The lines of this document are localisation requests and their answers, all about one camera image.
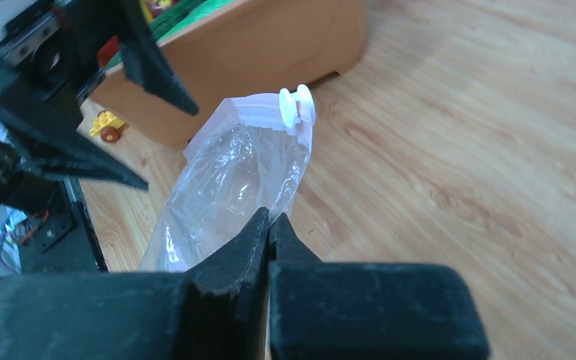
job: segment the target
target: brown box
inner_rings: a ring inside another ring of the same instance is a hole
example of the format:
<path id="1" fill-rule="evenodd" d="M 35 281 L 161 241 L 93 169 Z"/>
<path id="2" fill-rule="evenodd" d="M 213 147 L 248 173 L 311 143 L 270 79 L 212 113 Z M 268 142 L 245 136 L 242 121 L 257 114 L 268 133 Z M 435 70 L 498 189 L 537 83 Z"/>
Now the brown box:
<path id="1" fill-rule="evenodd" d="M 182 148 L 224 98 L 343 73 L 361 58 L 364 39 L 362 0 L 239 0 L 160 44 L 198 115 L 146 94 L 121 65 L 91 98 L 150 139 Z"/>

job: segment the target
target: toy wheel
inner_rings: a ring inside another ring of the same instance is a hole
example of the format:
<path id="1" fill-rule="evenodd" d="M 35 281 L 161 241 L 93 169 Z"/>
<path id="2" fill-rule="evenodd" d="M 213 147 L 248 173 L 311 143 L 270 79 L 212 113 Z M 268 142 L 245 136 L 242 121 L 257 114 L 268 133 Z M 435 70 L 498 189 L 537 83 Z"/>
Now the toy wheel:
<path id="1" fill-rule="evenodd" d="M 120 131 L 115 127 L 106 126 L 100 131 L 100 138 L 109 144 L 113 144 L 120 140 Z"/>

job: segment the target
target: wood grain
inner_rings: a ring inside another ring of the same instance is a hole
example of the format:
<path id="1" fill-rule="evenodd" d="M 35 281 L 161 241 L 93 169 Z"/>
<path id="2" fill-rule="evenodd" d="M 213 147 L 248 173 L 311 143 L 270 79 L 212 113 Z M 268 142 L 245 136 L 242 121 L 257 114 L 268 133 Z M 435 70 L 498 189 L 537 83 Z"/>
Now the wood grain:
<path id="1" fill-rule="evenodd" d="M 576 359 L 576 1 L 367 6 L 361 63 L 314 89 L 296 232 L 329 261 L 454 267 L 494 359 Z M 151 182 L 83 182 L 131 270 L 185 161 L 132 129 L 109 149 Z"/>

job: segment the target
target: clear plastic bag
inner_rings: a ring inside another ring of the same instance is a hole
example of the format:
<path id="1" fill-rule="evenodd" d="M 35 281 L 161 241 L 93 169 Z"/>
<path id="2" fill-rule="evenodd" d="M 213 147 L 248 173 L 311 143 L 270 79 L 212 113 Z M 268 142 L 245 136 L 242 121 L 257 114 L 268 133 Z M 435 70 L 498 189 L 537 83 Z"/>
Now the clear plastic bag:
<path id="1" fill-rule="evenodd" d="M 184 150 L 140 269 L 184 272 L 237 235 L 254 212 L 290 213 L 311 156 L 310 91 L 224 100 Z"/>

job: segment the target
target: robotic hand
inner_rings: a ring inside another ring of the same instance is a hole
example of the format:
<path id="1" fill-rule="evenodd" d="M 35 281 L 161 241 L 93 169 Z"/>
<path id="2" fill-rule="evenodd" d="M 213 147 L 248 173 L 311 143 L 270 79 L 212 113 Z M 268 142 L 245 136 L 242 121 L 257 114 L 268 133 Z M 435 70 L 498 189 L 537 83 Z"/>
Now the robotic hand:
<path id="1" fill-rule="evenodd" d="M 22 179 L 74 176 L 148 188 L 76 131 L 80 105 L 104 80 L 96 55 L 114 35 L 130 81 L 197 113 L 138 0 L 0 0 L 0 122 L 13 146 L 0 143 L 0 204 L 20 209 L 11 194 L 21 192 Z"/>

